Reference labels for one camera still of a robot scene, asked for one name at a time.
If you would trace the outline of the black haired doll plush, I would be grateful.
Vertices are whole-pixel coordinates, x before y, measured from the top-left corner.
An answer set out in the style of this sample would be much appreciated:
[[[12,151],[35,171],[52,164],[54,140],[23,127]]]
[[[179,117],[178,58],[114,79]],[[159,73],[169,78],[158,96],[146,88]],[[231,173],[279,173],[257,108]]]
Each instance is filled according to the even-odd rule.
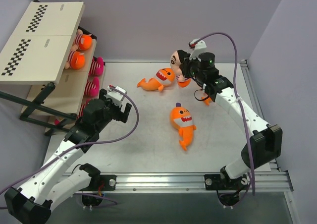
[[[79,70],[83,68],[85,65],[85,55],[84,53],[78,51],[70,51],[66,64],[64,66],[65,69],[75,69]]]
[[[189,55],[190,54],[186,51],[177,50],[170,57],[170,67],[175,73],[178,86],[181,88],[187,87],[191,82],[190,78],[185,78],[183,76],[183,73],[180,69],[180,65],[184,62],[185,58],[189,57]]]
[[[84,34],[81,29],[78,29],[72,45],[72,50],[88,50],[93,43],[91,34]]]

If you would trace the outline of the white pink glasses plush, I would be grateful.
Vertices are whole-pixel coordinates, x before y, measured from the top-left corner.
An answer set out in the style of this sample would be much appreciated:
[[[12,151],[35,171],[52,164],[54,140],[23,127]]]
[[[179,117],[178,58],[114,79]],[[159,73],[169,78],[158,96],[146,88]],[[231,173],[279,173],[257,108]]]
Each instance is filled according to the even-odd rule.
[[[94,77],[92,81],[87,81],[85,85],[84,95],[88,97],[96,97],[100,90],[100,80]]]
[[[84,108],[87,106],[88,102],[90,101],[91,99],[87,99],[85,103],[83,103],[80,107],[80,111],[77,115],[77,118],[80,118],[83,116],[83,111],[84,111]],[[54,124],[55,125],[58,125],[62,120],[64,120],[63,117],[58,117],[56,116],[55,119],[54,119]]]

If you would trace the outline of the orange shark plush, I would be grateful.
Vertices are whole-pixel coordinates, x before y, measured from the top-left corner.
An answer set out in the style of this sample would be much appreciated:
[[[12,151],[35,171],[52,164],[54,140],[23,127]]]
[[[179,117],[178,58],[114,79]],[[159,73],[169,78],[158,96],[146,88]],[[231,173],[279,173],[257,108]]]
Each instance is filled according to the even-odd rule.
[[[184,151],[188,150],[194,140],[194,131],[197,129],[188,109],[177,102],[169,115],[171,125],[178,130],[179,144]]]
[[[210,105],[210,103],[212,103],[212,99],[209,96],[206,97],[201,97],[202,102],[204,102],[207,106]]]
[[[148,81],[142,79],[137,88],[141,87],[145,91],[159,91],[162,92],[165,87],[169,87],[173,84],[176,75],[171,68],[162,68],[157,71],[153,78]]]

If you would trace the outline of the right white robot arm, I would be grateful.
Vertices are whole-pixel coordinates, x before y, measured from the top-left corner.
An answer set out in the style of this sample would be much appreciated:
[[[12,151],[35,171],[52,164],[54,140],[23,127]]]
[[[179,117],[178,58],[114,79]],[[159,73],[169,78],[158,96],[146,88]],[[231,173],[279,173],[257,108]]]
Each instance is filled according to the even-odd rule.
[[[185,78],[194,80],[213,102],[221,106],[245,133],[247,143],[240,157],[221,169],[219,182],[226,189],[238,178],[281,155],[283,131],[258,116],[238,95],[235,85],[220,75],[213,53],[186,58],[180,65]]]

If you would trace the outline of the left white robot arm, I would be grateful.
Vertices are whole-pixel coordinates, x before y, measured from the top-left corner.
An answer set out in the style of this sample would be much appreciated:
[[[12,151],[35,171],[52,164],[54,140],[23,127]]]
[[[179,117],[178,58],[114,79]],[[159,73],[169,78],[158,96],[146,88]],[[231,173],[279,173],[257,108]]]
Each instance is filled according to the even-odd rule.
[[[82,116],[69,129],[47,162],[36,172],[1,191],[9,214],[23,224],[44,224],[53,209],[81,189],[94,190],[101,186],[101,172],[90,164],[83,164],[63,181],[67,169],[96,144],[100,132],[112,121],[126,123],[130,103],[122,110],[127,92],[119,86],[101,89],[97,99],[90,100]]]

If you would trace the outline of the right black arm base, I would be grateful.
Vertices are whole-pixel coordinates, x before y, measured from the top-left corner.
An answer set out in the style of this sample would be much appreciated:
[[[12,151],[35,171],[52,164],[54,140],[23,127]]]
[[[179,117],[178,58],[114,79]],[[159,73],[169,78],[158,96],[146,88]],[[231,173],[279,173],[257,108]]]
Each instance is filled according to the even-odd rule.
[[[215,191],[222,207],[231,210],[244,199],[251,186],[246,174],[231,179],[225,167],[219,173],[205,174],[204,182],[205,190]]]

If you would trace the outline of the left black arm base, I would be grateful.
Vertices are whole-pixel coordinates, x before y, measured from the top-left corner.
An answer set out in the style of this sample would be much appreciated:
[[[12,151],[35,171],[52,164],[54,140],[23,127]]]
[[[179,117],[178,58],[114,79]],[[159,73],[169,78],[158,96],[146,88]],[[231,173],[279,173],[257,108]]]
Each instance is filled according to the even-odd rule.
[[[82,193],[76,193],[76,202],[83,210],[95,210],[118,205],[118,202],[107,197],[105,191],[114,191],[117,176],[114,174],[101,174],[92,178],[88,187]]]

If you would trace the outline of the white pink plush on shelf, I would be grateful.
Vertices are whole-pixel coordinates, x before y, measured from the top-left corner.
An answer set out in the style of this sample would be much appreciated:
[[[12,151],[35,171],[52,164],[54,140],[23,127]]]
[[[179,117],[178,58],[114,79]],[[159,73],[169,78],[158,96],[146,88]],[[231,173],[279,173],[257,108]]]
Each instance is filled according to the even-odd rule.
[[[101,76],[104,71],[104,60],[102,57],[93,58],[89,70],[90,76]]]

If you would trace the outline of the cream tiered shelf black frame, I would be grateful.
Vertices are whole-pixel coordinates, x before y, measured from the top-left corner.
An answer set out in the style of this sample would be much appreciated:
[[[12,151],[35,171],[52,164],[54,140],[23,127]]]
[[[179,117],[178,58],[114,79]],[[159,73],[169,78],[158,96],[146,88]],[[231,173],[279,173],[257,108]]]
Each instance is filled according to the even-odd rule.
[[[26,98],[6,92],[0,97],[22,106],[19,118],[44,127],[47,136],[67,132],[77,119],[80,107],[88,97],[84,95],[89,70],[97,45],[94,34],[80,26],[85,9],[82,1],[32,1],[9,37],[0,54],[0,82],[4,85],[29,87]],[[78,29],[91,34],[93,43],[84,53],[85,65],[79,70],[65,69],[68,55]],[[105,69],[100,80],[102,88]],[[58,125],[55,117],[63,117]]]

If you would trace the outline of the aluminium table side rail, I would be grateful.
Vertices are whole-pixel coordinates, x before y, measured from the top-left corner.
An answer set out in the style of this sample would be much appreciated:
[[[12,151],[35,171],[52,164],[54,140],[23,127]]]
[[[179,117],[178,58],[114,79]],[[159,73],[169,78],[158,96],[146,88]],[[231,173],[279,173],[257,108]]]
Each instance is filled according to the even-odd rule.
[[[282,129],[278,125],[270,125],[263,118],[259,101],[252,86],[250,74],[246,63],[240,63],[242,73],[246,82],[252,107],[249,111],[251,137],[247,140],[251,142],[251,148],[254,154],[255,170],[261,169],[265,162],[276,163],[276,158],[281,153]]]

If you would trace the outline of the aluminium mounting rail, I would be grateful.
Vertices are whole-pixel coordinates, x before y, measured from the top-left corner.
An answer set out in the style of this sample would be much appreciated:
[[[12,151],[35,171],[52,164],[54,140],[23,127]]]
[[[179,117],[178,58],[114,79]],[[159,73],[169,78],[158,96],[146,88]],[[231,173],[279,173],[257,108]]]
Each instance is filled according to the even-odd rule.
[[[128,192],[203,192],[204,173],[118,173],[115,174],[117,193]],[[293,186],[287,172],[272,170],[256,172],[257,192],[288,192]]]

